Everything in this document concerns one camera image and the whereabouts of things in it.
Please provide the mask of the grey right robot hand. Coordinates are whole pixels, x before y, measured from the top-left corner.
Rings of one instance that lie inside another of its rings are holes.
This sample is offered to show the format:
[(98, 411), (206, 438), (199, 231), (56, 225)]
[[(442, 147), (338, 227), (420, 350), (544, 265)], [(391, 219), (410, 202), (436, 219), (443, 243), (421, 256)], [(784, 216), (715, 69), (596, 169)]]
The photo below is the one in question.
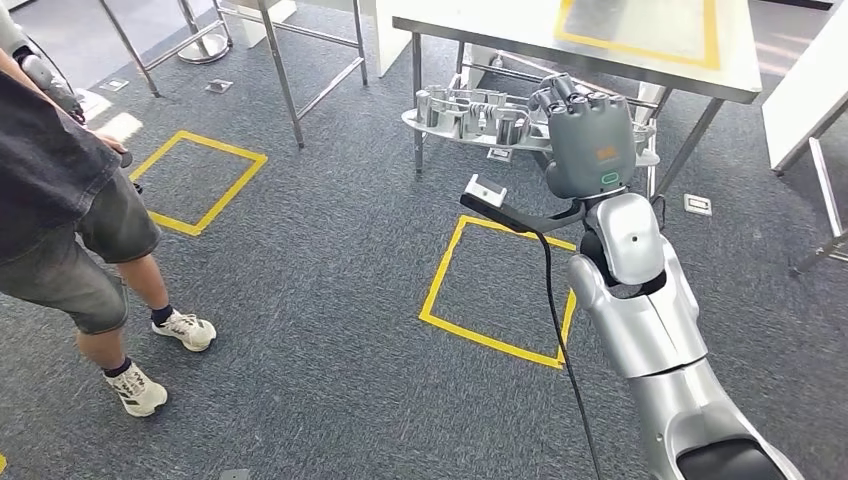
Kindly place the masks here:
[(567, 73), (549, 75), (528, 107), (547, 117), (552, 159), (546, 183), (561, 199), (586, 199), (625, 189), (637, 153), (626, 98), (601, 91), (582, 93)]

